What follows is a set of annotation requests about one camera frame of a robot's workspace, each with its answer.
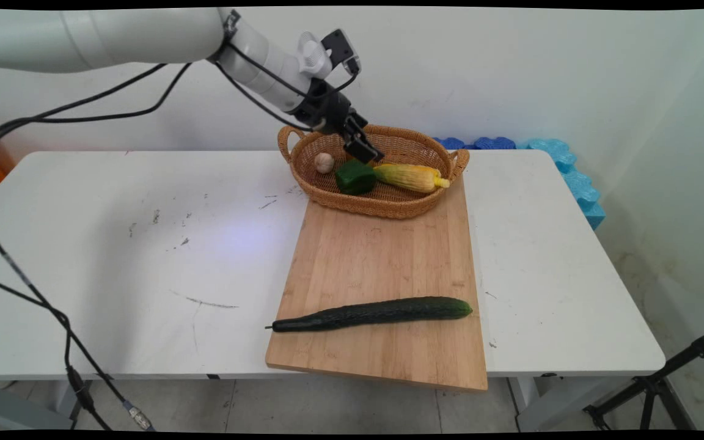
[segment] cucumber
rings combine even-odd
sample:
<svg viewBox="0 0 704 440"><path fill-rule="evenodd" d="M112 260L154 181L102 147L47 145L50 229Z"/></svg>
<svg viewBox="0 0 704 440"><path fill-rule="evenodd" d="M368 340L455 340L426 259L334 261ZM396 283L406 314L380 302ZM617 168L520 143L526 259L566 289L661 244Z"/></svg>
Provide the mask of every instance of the cucumber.
<svg viewBox="0 0 704 440"><path fill-rule="evenodd" d="M374 189L376 175L374 169L358 159L344 162L335 170L335 184L342 194L357 196Z"/></svg>
<svg viewBox="0 0 704 440"><path fill-rule="evenodd" d="M305 315L301 318L276 320L276 332L328 331L361 324L402 323L422 320L457 320L472 312L469 303L448 297L402 298L390 301L355 304Z"/></svg>

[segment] black cable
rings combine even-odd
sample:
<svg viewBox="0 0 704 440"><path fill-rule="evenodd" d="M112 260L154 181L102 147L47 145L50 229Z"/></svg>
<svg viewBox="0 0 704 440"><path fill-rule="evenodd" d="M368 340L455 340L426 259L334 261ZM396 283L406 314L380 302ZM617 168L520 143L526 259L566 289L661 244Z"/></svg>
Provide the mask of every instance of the black cable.
<svg viewBox="0 0 704 440"><path fill-rule="evenodd" d="M24 295L23 293L18 292L15 289L12 289L12 287L8 287L5 284L0 283L0 289L5 290L5 292L12 293L13 295L16 295L18 298L22 298L26 301L29 301L29 303L35 304L36 306L40 306L43 309L48 309L51 310L50 304L43 304L40 301L35 300L34 298L29 298L27 295ZM66 329L67 331L67 343L64 347L64 367L67 369L67 378L70 381L70 384L73 382L73 368L72 365L70 365L70 337L73 335L72 329L70 329L70 319L67 318L67 315L65 315L63 312L53 309L56 312L59 313L60 319L59 323ZM76 396L78 396L78 401L81 401L81 403L86 403L85 405L82 405L86 410L89 412L92 417L94 417L95 420L97 420L97 423L100 424L100 426L105 430L105 431L112 431L110 429L110 426L105 423L105 420L100 417L100 415L97 413L96 409L94 408L94 403L92 400L90 400L90 396L87 400L84 400L84 396L78 395L79 390L75 390Z"/></svg>
<svg viewBox="0 0 704 440"><path fill-rule="evenodd" d="M260 101L255 100L255 98L252 97L252 95L249 95L249 92L246 92L246 90L244 90L243 87L237 83L237 81L232 79L232 77L227 72L224 71L224 67L221 66L220 62L214 62L213 64L215 64L215 66L218 67L219 72L221 72L221 74L224 75L224 77L227 78L228 81L230 81L230 84L235 86L235 88L238 89L239 92L243 93L243 95L245 95L246 98L249 98L249 101L257 104L258 108L263 109L263 111L265 111L267 114L270 114L272 117L275 117L279 122L285 123L286 125L290 125L290 127L292 127L292 128L297 128L298 130L301 130L301 131L313 131L311 128L301 127L299 125L295 125L295 123L289 122L288 120L284 119L283 117L280 117L279 115L277 115L275 112L271 111L271 109L266 108L265 104L261 103Z"/></svg>
<svg viewBox="0 0 704 440"><path fill-rule="evenodd" d="M161 69L164 67L164 65L157 65L156 67L153 67L152 69L148 70L145 73L141 73L139 76L132 78L129 81L125 81L125 83L119 84L119 86L114 87L113 89L109 89L106 92L102 92L98 95L94 95L94 97L86 98L85 100L78 101L76 103L71 103L67 104L66 106L61 106L61 108L53 109L52 111L48 112L43 112L43 114L37 115L37 117L26 117L26 118L20 118L19 120L11 120L11 122L3 123L3 125L0 125L0 140L6 136L8 133L11 133L11 131L23 127L23 125L27 125L27 123L31 122L48 122L48 123L66 123L66 122L92 122L93 120L109 120L109 119L119 119L119 118L124 118L124 117L135 117L135 116L141 116L143 114L148 114L149 112L156 111L157 108L159 108L162 103L164 103L165 99L167 96L170 94L172 91L173 87L178 83L178 80L184 75L184 72L188 69L189 66L192 65L192 62L188 62L188 64L185 64L184 67L179 70L179 73L175 76L173 81L171 81L169 87L165 91L164 94L162 94L162 97L159 99L159 101L154 105L151 106L151 108L148 109L143 109L143 111L135 111L135 112L125 112L124 114L110 114L110 115L103 115L103 116L97 116L97 117L75 117L75 118L53 118L53 119L48 119L45 118L46 115L50 114L56 114L59 111L64 111L64 109L70 109L70 108L75 108L75 106L80 106L84 103L89 103L94 100L98 100L101 97L105 97L106 95L109 95L113 92L116 92L120 89L123 89L126 86L129 86L129 84L135 83L135 81L138 81L142 78L145 78L148 75L151 75L151 73L156 72L157 70ZM20 298L26 299L27 301L30 301L30 303L38 304L41 307L45 307L48 309L48 311L51 312L51 314L56 317L56 320L59 321L59 323L62 324L64 329L67 331L67 343L65 345L65 351L64 351L64 363L67 368L67 374L70 378L70 382L73 382L73 378L78 378L76 376L75 370L71 367L70 365L70 339L74 340L78 348L81 349L82 353L86 357L86 359L89 360L90 364L92 364L92 367L94 367L95 371L98 373L98 376L100 376L101 379L105 382L105 384L109 387L110 391L114 393L115 397L119 399L119 401L125 406L131 406L131 403L129 403L128 400L126 400L123 395L121 395L120 392L118 392L117 388L111 383L110 379L108 376L101 370L100 366L95 362L93 357L89 354L89 351L87 351L86 347L84 347L83 343L81 343L80 339L78 339L78 336L75 335L75 332L72 331L70 327L70 320L67 318L67 316L62 313L61 311L55 309L55 307L51 306L51 304L48 302L48 300L42 295L42 293L39 292L37 287L34 286L34 284L31 284L31 281L29 281L28 278L23 274L22 270L20 270L20 267L12 261L11 256L8 255L8 253L4 250L2 245L0 244L0 255L5 259L9 265L12 267L12 269L20 276L22 281L29 287L31 292L34 293L37 298L39 298L39 301L34 300L33 298L29 298L26 295L23 295L20 292L17 292L16 290L12 290L9 287L4 286L3 284L0 284L0 288L6 290L9 293L13 293L14 295L17 295ZM81 389L76 389L76 394L80 392ZM109 430L110 427L105 424L105 422L101 419L101 417L98 414L95 414L95 410L93 408L93 403L90 402L90 398L87 401L89 402L89 405L87 406L87 410L89 410L90 413L94 416L95 419L97 419L98 423L100 423L103 428ZM148 426L149 431L155 431L153 429L153 426Z"/></svg>
<svg viewBox="0 0 704 440"><path fill-rule="evenodd" d="M302 97L306 98L307 100L322 100L322 98L330 97L330 95L332 95L333 93L340 92L343 89L346 89L346 87L349 86L349 84L352 84L352 82L355 80L355 78L358 77L358 74L354 73L352 75L352 78L350 78L349 81L341 84L340 87L336 87L336 89L332 89L332 90L330 90L330 92L326 92L322 95L317 95L316 97L311 97L310 95L307 95L306 93L299 91L298 89L296 89L296 87L293 87L287 81L284 81L282 78L279 77L279 75L276 75L275 73L271 72L271 70L266 69L265 66L263 66L262 64L259 64L259 62L254 61L253 59L249 58L249 56L247 56L245 53L243 53L243 51L241 51L239 48L235 47L235 45L233 45L232 42L227 42L226 45L231 47L232 50L235 51L235 53L237 53L238 55L241 56L241 58L248 61L249 64L252 64L252 66L257 67L257 69L262 70L262 72L265 72L266 75L268 75L269 77L278 81L280 84L282 84L282 86L287 87L292 92L295 92L298 95L301 95Z"/></svg>
<svg viewBox="0 0 704 440"><path fill-rule="evenodd" d="M76 108L77 106L82 106L83 104L91 103L93 101L99 100L100 98L108 97L108 95L112 95L115 92L118 92L119 90L124 89L125 87L128 87L131 84L136 83L137 81L142 80L143 78L147 77L148 75L151 75L152 73L156 72L157 70L159 70L165 66L167 66L167 64L157 64L156 66L146 70L145 72L140 73L140 75L137 75L134 78L126 80L123 83L118 84L118 86L113 87L112 89L109 89L109 90L102 92L98 95L94 95L94 97L84 98L83 100L75 101L74 103L67 104L66 106L61 106L60 108L52 109L51 111L41 112L41 114L37 114L37 116L33 116L33 117L48 117L53 114L57 114L57 112L66 111L66 109ZM20 119L13 119L13 120L9 120L8 122L5 122L2 125L0 125L0 131L3 130L4 128L7 128L8 126L14 125L15 123L22 122L22 120L24 120L24 119L29 119L29 118L22 117Z"/></svg>
<svg viewBox="0 0 704 440"><path fill-rule="evenodd" d="M103 420L103 418L101 418L96 411L89 411L89 414L94 417L94 420L97 420L97 423L100 424L100 426L103 427L105 431L112 431L112 429L110 429L110 426L105 423L105 420Z"/></svg>
<svg viewBox="0 0 704 440"><path fill-rule="evenodd" d="M181 79L181 77L184 75L184 72L189 68L189 66L192 65L192 62L188 62L188 64L185 64L184 67L179 70L178 74L175 75L175 78L173 78L173 81L170 83L170 85L167 87L167 90L162 94L162 97L159 98L159 101L151 106L151 108L147 109L142 109L141 111L134 111L134 112L121 112L120 114L106 114L106 115L101 115L101 116L92 116L92 117L58 117L58 118L46 118L46 117L41 117L39 115L35 117L22 117L20 119L12 120L11 122L4 123L2 126L3 128L0 128L0 140L2 140L3 137L7 136L8 133L11 133L11 131L23 127L23 125L27 125L27 123L31 122L37 122L37 123L71 123L71 122L95 122L96 120L110 120L110 119L121 119L125 117L135 117L135 116L142 116L144 114L149 114L150 112L156 111L160 106L162 106L162 103L164 103L165 99L167 98L168 95L170 95L170 92L173 90L173 87L178 83L178 80ZM148 72L148 75L151 73L155 72L156 70L151 69ZM139 75L140 79L145 78L145 76L148 76L145 73L141 73ZM114 87L114 92L120 89L123 89L123 87L126 87L123 84L120 86ZM72 108L72 106L79 106L83 103L88 103L92 102L94 100L98 100L101 95L109 95L110 90L107 92L100 93L98 95L94 95L94 97L86 98L86 100L78 101L78 103L75 104L69 104L69 106L62 106L61 109L69 109ZM55 114L56 111L50 111L50 114Z"/></svg>

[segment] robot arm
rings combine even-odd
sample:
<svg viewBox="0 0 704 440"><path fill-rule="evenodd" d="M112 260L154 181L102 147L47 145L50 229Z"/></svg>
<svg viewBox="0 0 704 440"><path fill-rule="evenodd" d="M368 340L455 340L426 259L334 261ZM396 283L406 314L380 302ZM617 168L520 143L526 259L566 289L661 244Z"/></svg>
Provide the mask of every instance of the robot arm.
<svg viewBox="0 0 704 440"><path fill-rule="evenodd" d="M232 48L301 92L280 84ZM27 11L0 9L0 67L31 72L83 72L125 62L218 62L238 83L324 134L340 134L344 149L364 163L383 154L366 140L368 122L325 82L338 64L350 75L360 58L343 31L319 41L302 34L286 53L232 8Z"/></svg>

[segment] blue foam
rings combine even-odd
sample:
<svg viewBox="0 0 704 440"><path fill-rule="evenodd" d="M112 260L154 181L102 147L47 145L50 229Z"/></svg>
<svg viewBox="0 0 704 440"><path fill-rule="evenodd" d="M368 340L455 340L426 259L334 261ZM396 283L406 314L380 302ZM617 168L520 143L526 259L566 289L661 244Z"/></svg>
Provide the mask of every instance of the blue foam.
<svg viewBox="0 0 704 440"><path fill-rule="evenodd" d="M558 139L530 139L526 144L520 146L525 150L542 150L553 158L555 166L562 173L570 171L570 167L575 165L578 157L570 153L570 146Z"/></svg>
<svg viewBox="0 0 704 440"><path fill-rule="evenodd" d="M480 137L474 141L474 147L476 147L475 150L514 150L515 143L506 137L497 137L496 139Z"/></svg>
<svg viewBox="0 0 704 440"><path fill-rule="evenodd" d="M550 154L555 166L559 168L564 182L570 188L577 205L592 229L597 229L606 217L604 210L599 206L599 192L592 187L592 179L575 168L578 157L570 153L570 146L565 142L558 139L530 139L528 142L516 145L506 137L497 137L496 139L480 137L474 142L474 145L464 145L461 139L455 137L448 137L444 140L438 139L438 137L433 139L448 150L458 150L458 148L466 150L542 150Z"/></svg>
<svg viewBox="0 0 704 440"><path fill-rule="evenodd" d="M457 137L448 137L447 139L439 139L438 137L434 137L433 140L441 143L442 146L448 150L458 150L458 148L463 148L464 145L466 145L465 142Z"/></svg>
<svg viewBox="0 0 704 440"><path fill-rule="evenodd" d="M583 214L585 214L586 220L588 220L589 225L591 225L592 229L595 230L598 228L601 221L604 220L604 217L606 217L606 215L604 214L604 209L602 209L598 203L594 203L594 205L590 209L583 211Z"/></svg>
<svg viewBox="0 0 704 440"><path fill-rule="evenodd" d="M562 177L583 211L591 209L599 200L599 192L592 187L592 179L579 172L574 165Z"/></svg>

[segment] wicker basket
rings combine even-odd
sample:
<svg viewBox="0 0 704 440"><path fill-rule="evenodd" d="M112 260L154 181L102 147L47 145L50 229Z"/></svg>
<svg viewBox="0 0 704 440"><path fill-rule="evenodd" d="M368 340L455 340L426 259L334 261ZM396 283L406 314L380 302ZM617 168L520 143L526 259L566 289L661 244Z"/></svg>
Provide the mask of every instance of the wicker basket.
<svg viewBox="0 0 704 440"><path fill-rule="evenodd" d="M385 154L385 162L436 168L442 177L450 180L450 184L469 162L469 151L456 150L449 154L441 144L416 131L378 125L368 125L364 131L369 141ZM301 137L291 153L287 147L290 133ZM362 196L342 194L336 186L335 173L323 175L314 165L315 156L323 152L335 159L334 171L347 160L343 140L337 134L310 133L305 136L301 130L285 127L279 132L279 150L302 190L311 200L330 208L379 217L410 218L433 208L444 194L444 188L425 194L382 183L377 183L372 192Z"/></svg>

